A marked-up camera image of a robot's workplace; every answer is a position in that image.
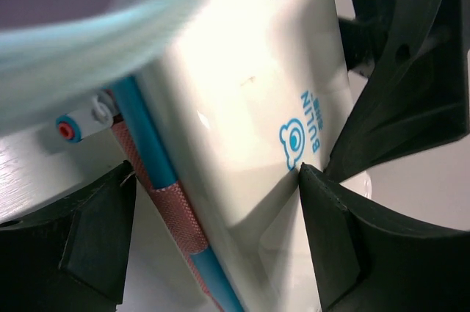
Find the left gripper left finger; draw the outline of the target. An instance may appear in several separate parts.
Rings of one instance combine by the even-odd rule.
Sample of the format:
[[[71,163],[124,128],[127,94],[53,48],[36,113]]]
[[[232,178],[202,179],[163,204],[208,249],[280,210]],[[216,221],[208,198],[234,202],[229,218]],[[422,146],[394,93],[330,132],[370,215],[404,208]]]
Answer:
[[[2,311],[115,311],[123,301],[137,179],[124,162],[1,224]]]

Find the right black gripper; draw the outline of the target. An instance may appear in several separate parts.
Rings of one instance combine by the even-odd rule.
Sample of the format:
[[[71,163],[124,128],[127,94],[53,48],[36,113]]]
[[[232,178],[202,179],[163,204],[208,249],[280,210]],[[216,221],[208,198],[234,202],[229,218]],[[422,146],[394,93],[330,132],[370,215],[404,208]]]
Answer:
[[[364,170],[469,133],[469,0],[352,0],[347,69],[366,78],[325,174]]]

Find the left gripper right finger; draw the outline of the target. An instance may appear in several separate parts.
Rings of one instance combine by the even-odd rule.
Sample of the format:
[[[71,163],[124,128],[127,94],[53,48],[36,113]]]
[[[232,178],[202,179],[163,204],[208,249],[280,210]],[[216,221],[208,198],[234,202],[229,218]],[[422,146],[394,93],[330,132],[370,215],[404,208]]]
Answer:
[[[323,311],[467,311],[469,233],[392,211],[311,165],[300,199]]]

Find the white first aid case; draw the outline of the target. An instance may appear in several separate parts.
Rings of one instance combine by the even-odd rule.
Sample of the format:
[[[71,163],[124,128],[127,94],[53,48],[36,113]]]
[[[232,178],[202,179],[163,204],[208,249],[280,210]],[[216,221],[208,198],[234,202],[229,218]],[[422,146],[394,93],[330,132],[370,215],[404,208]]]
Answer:
[[[202,0],[112,94],[57,128],[112,127],[217,306],[319,311],[297,174],[327,164],[353,106],[335,0]]]

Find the light blue hardshell suitcase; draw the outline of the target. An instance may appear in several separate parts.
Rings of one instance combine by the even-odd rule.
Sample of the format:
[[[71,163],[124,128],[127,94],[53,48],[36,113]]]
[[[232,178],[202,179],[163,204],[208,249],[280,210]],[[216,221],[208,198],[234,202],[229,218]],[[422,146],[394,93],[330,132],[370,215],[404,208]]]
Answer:
[[[1,134],[156,57],[200,0],[1,0]]]

